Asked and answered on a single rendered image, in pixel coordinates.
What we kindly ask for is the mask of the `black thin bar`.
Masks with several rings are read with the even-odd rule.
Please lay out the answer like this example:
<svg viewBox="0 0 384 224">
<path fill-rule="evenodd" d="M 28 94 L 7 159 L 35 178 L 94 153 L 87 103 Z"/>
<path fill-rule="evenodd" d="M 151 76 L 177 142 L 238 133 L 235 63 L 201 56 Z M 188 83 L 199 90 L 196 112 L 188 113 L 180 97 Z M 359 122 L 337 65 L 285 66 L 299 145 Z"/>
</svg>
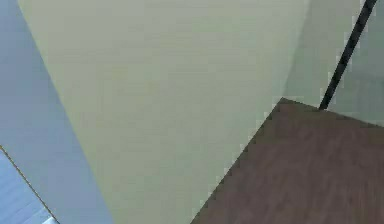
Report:
<svg viewBox="0 0 384 224">
<path fill-rule="evenodd" d="M 343 73 L 345 72 L 348 62 L 360 40 L 361 34 L 365 30 L 366 24 L 371 16 L 378 0 L 365 0 L 360 10 L 359 16 L 353 25 L 352 32 L 347 40 L 344 50 L 338 60 L 335 71 L 329 81 L 325 94 L 318 107 L 319 110 L 326 110 L 336 92 Z"/>
</svg>

